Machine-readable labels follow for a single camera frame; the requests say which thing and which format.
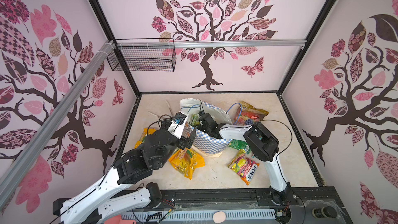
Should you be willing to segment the colourful spring tea candy bag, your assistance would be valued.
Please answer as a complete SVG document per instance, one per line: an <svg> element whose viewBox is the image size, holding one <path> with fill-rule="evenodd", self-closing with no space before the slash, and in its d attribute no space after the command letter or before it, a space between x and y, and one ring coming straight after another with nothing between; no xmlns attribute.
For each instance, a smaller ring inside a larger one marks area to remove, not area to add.
<svg viewBox="0 0 398 224"><path fill-rule="evenodd" d="M200 115L199 115L199 114L193 114L193 115L191 116L191 119L190 119L190 121L189 121L189 124L190 124L191 126L193 126L194 128L197 127L197 126L200 126L200 125L201 125L201 122L200 122Z"/></svg>

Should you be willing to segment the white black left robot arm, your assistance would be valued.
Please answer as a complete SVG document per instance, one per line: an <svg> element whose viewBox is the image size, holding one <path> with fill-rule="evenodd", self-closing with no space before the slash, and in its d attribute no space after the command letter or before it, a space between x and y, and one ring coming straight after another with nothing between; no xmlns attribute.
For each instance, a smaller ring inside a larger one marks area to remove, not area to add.
<svg viewBox="0 0 398 224"><path fill-rule="evenodd" d="M102 224L123 212L136 208L156 207L162 193L158 184L129 191L128 188L162 168L174 150L190 148L196 132L186 138L166 129L146 136L138 148L126 152L109 171L79 195L60 198L53 203L53 214L62 224Z"/></svg>

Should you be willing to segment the pink Fox's candy bag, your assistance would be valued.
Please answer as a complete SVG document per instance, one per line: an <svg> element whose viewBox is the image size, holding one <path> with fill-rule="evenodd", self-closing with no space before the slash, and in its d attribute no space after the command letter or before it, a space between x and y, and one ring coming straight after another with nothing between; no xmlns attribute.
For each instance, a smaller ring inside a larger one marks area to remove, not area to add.
<svg viewBox="0 0 398 224"><path fill-rule="evenodd" d="M244 150L240 149L228 165L228 168L236 173L246 185L250 185L259 165L259 163L248 158Z"/></svg>

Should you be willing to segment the red gold fruit candy bag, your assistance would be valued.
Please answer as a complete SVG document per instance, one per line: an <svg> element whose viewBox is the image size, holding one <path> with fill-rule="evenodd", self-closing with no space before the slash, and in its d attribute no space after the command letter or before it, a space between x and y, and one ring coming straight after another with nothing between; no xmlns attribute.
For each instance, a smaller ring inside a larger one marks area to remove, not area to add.
<svg viewBox="0 0 398 224"><path fill-rule="evenodd" d="M240 101L239 107L234 117L234 125L252 125L259 122L266 117L269 112L260 108L255 108L253 105Z"/></svg>

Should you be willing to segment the green Fox's candy bag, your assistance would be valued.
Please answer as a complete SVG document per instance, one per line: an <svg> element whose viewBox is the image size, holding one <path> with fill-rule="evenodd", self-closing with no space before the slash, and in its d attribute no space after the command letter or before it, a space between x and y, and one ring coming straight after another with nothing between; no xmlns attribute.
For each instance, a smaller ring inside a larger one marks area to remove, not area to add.
<svg viewBox="0 0 398 224"><path fill-rule="evenodd" d="M241 140L232 140L228 146L230 148L236 149L236 150L243 150L244 153L249 154L251 152L250 146L245 142Z"/></svg>

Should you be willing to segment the yellow mango snack bag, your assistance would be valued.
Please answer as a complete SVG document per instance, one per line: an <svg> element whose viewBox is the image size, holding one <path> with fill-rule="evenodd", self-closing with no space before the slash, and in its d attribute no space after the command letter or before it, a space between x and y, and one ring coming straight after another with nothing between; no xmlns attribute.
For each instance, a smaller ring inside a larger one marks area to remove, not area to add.
<svg viewBox="0 0 398 224"><path fill-rule="evenodd" d="M188 179L193 179L194 171L205 167L204 158L192 149L179 149L170 158L171 166Z"/></svg>

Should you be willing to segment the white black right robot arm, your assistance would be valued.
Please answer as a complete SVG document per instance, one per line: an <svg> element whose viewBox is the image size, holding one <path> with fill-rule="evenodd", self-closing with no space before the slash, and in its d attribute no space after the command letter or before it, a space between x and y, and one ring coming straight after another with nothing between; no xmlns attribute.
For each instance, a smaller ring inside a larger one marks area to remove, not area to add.
<svg viewBox="0 0 398 224"><path fill-rule="evenodd" d="M280 164L279 141L261 122L252 125L218 124L210 114L202 114L199 120L203 130L210 136L246 141L253 155L264 162L272 201L277 205L284 205L292 200L293 192Z"/></svg>

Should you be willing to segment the blue checkered paper bag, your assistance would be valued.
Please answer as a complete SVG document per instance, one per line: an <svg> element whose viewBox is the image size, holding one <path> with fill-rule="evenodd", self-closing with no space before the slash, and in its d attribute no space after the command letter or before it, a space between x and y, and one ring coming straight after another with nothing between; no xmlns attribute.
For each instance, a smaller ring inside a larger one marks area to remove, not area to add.
<svg viewBox="0 0 398 224"><path fill-rule="evenodd" d="M217 155L233 140L244 140L244 131L232 126L233 121L225 110L192 98L182 99L179 104L181 112L188 115L183 133L189 136L195 131L193 146L200 152Z"/></svg>

